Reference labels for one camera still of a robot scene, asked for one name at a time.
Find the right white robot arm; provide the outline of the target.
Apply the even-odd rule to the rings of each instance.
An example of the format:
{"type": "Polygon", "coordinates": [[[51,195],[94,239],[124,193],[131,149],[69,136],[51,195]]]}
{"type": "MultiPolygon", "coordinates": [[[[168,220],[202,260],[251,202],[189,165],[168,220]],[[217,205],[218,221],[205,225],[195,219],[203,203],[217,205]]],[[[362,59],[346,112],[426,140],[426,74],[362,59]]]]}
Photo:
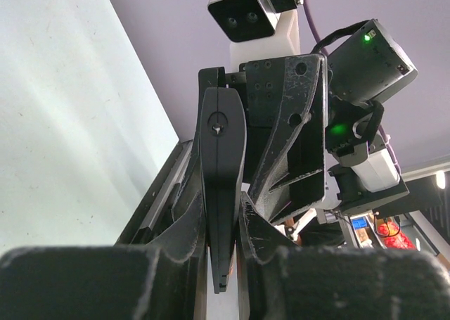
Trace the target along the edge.
{"type": "MultiPolygon", "coordinates": [[[[330,123],[326,128],[326,150],[340,163],[337,170],[351,169],[354,178],[358,176],[361,185],[351,194],[341,192],[337,198],[342,204],[362,204],[361,194],[385,192],[397,187],[401,181],[394,151],[389,145],[389,138],[381,127],[384,113],[382,105],[399,90],[416,78],[417,69],[402,48],[386,32],[385,28],[376,19],[364,20],[360,23],[338,29],[327,37],[318,41],[312,53],[326,55],[325,48],[337,39],[350,36],[327,57],[328,59],[328,104],[330,123]],[[380,156],[386,160],[386,166],[374,165],[380,156]],[[387,167],[394,171],[394,183],[385,179],[383,174],[387,167]]],[[[199,72],[200,81],[205,79],[201,72],[213,71],[214,68],[203,69],[199,72]]],[[[251,96],[250,90],[244,85],[247,81],[236,81],[236,73],[227,77],[224,68],[215,68],[213,74],[216,86],[234,87],[241,95],[244,109],[247,111],[247,154],[245,161],[244,179],[250,182],[253,178],[259,159],[264,151],[265,144],[274,124],[275,108],[269,103],[275,100],[272,96],[260,102],[259,111],[250,107],[256,98],[251,96]]],[[[309,212],[297,213],[294,217],[286,219],[285,235],[295,240],[299,245],[315,246],[319,244],[338,244],[344,242],[342,231],[338,229],[337,222],[319,224],[313,221],[309,212]]]]}

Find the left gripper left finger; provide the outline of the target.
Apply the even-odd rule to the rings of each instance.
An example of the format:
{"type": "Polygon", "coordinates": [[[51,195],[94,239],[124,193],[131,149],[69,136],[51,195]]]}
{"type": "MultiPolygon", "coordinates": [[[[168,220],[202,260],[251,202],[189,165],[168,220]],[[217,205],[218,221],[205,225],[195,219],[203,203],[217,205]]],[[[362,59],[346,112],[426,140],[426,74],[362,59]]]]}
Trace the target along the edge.
{"type": "Polygon", "coordinates": [[[1,258],[2,319],[204,319],[203,199],[146,245],[22,247],[1,258]]]}

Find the black remote control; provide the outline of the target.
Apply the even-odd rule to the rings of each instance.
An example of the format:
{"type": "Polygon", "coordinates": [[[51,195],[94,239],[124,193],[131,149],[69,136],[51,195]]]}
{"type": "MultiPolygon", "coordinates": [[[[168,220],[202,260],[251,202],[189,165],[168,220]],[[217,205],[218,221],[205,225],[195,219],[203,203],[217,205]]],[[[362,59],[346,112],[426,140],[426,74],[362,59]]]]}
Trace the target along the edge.
{"type": "Polygon", "coordinates": [[[208,87],[200,115],[200,174],[214,292],[227,290],[240,204],[247,127],[234,88],[208,87]]]}

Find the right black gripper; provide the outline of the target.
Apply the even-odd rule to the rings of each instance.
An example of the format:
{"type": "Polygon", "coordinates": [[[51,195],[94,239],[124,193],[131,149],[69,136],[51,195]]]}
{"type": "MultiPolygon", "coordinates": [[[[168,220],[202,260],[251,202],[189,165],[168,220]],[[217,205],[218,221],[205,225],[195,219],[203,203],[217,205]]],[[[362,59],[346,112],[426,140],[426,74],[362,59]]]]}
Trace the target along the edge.
{"type": "Polygon", "coordinates": [[[207,88],[224,92],[224,190],[251,183],[255,209],[275,224],[325,196],[326,59],[321,54],[244,63],[198,72],[198,115],[188,166],[172,207],[176,222],[198,194],[200,123],[207,88]]]}

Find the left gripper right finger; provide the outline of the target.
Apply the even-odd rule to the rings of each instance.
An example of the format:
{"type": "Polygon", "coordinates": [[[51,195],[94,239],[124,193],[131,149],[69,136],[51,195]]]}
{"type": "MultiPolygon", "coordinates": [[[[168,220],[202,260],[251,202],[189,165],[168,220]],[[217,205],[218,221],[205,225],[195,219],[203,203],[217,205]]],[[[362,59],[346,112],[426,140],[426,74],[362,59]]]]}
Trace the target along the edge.
{"type": "Polygon", "coordinates": [[[448,319],[449,274],[415,250],[302,248],[240,197],[241,319],[448,319]]]}

